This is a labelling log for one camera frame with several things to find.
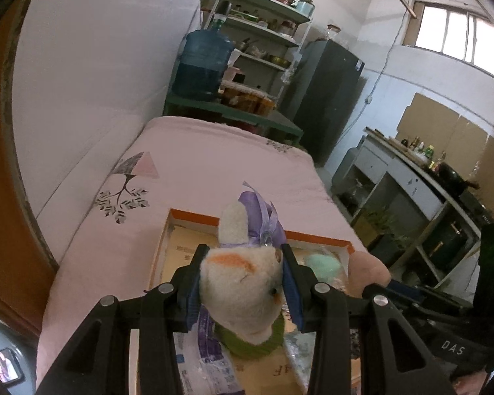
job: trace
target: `blue water bottle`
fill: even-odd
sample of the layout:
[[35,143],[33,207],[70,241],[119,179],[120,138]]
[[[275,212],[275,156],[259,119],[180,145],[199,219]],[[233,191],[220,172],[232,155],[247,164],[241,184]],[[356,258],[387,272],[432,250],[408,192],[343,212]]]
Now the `blue water bottle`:
[[176,95],[199,101],[215,98],[234,50],[232,41],[220,33],[230,6],[228,1],[222,2],[220,7],[227,7],[227,10],[225,13],[216,11],[210,29],[200,29],[187,35],[172,84],[172,92]]

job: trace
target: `window bar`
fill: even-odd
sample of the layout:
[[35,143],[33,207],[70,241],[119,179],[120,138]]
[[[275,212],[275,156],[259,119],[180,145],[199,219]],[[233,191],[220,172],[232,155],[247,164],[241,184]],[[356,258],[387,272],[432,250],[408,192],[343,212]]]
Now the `window bar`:
[[450,22],[450,10],[446,11],[446,24],[445,24],[445,35],[443,36],[443,45],[441,46],[441,53],[445,51],[446,36],[448,35],[448,23]]
[[467,60],[467,52],[468,52],[468,38],[470,37],[470,13],[467,12],[467,34],[465,36],[465,53],[463,54],[463,60],[466,62]]
[[472,16],[474,18],[474,40],[472,42],[472,61],[470,62],[474,65],[474,56],[476,55],[476,44],[477,44],[477,20],[476,16]]

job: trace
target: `electrical wire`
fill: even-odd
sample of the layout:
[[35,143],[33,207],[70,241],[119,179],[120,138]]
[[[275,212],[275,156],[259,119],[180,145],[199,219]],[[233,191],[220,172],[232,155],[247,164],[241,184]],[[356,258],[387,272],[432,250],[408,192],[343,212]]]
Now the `electrical wire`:
[[371,92],[366,97],[366,99],[364,101],[364,105],[362,106],[362,109],[359,111],[357,117],[351,122],[351,124],[346,129],[344,129],[344,131],[340,135],[340,138],[337,140],[337,143],[335,144],[335,147],[338,146],[338,144],[344,139],[344,137],[353,128],[353,126],[355,126],[355,123],[357,123],[357,121],[359,120],[360,116],[362,116],[362,114],[364,113],[364,110],[366,109],[366,107],[371,104],[371,99],[373,98],[373,94],[375,92],[375,89],[377,89],[377,86],[379,84],[379,81],[380,81],[382,75],[385,73],[386,67],[388,67],[388,62],[390,60],[391,52],[393,51],[394,46],[395,46],[395,43],[396,43],[397,39],[399,38],[399,36],[401,34],[401,31],[402,31],[403,26],[404,26],[404,18],[406,17],[406,14],[407,13],[408,13],[408,10],[405,10],[404,11],[404,14],[402,16],[401,26],[399,27],[399,30],[397,31],[397,34],[395,35],[394,42],[391,44],[390,49],[388,50],[388,54],[386,54],[386,60],[384,62],[384,66],[382,67],[382,70],[381,70],[381,72],[379,74],[379,77],[377,77],[377,80],[375,80],[375,83],[373,84],[373,88],[371,89]]

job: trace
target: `pink bedsheet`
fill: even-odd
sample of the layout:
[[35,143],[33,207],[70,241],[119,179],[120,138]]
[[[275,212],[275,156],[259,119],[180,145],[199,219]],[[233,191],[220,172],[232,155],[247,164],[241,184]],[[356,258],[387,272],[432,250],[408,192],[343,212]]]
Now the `pink bedsheet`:
[[170,208],[220,216],[243,181],[274,203],[285,230],[365,250],[307,153],[229,126],[153,119],[107,178],[61,263],[43,319],[39,381],[101,297],[143,294]]

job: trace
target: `refrigerator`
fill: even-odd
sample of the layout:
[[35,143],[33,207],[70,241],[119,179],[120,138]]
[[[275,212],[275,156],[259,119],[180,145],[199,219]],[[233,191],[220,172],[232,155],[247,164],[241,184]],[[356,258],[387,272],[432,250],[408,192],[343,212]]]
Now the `refrigerator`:
[[364,62],[332,40],[304,49],[279,111],[304,131],[300,145],[316,164],[329,158],[364,86]]

